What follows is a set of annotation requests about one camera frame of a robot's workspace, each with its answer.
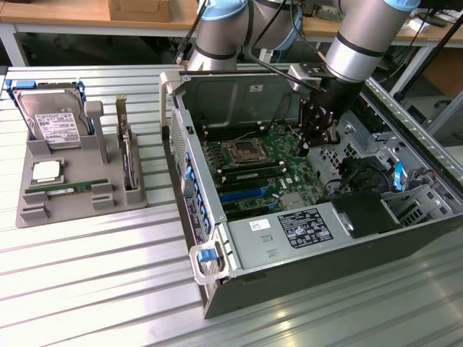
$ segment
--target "robotic arm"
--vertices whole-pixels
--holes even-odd
[[[291,6],[303,0],[210,0],[197,31],[196,48],[189,70],[236,69],[240,46],[283,50],[302,27],[302,10]],[[337,143],[336,125],[353,104],[365,80],[420,0],[315,0],[338,7],[345,18],[322,64],[296,64],[291,78],[318,85],[300,104],[302,139],[297,154],[306,156],[311,147]],[[258,40],[267,23],[273,23]],[[298,90],[300,85],[292,83]]]

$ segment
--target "aluminum extrusion table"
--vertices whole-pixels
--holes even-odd
[[[410,258],[204,320],[159,133],[158,75],[172,68],[36,67],[11,68],[7,73],[9,79],[41,82],[79,77],[87,85],[88,99],[104,103],[105,132],[115,132],[115,95],[127,94],[129,121],[141,146],[149,207],[16,229],[26,128],[3,90],[1,346],[463,343],[461,231]]]

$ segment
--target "gray 3d-printed tray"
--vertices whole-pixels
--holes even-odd
[[[16,227],[40,226],[146,207],[148,201],[143,184],[136,135],[133,134],[132,159],[138,186],[132,191],[126,191],[124,187],[122,153],[117,147],[117,136],[115,134],[104,135],[109,159],[109,163],[105,164],[101,160],[96,136],[88,136],[83,140],[86,140],[82,143],[85,149],[56,150],[41,155],[37,152],[41,151],[41,147],[46,148],[46,145],[41,146],[43,143],[36,141],[33,141],[33,144],[27,143]],[[35,151],[34,156],[30,151],[31,148]],[[47,196],[44,193],[25,194],[26,189],[35,188],[30,185],[34,163],[48,160],[64,160],[62,172],[65,184],[101,179],[107,179],[111,184],[96,184],[92,186],[92,191],[74,194],[56,196]]]

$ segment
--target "warning label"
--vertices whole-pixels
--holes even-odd
[[[48,143],[79,141],[79,131],[72,113],[36,114],[38,127]]]
[[[316,208],[279,215],[278,219],[293,248],[306,247],[333,239],[333,235]]]

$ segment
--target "blue ram slot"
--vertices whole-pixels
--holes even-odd
[[[239,193],[223,194],[220,196],[220,201],[225,202],[225,201],[247,199],[248,197],[263,197],[267,193],[268,188],[270,188],[270,184],[266,187],[245,190]]]

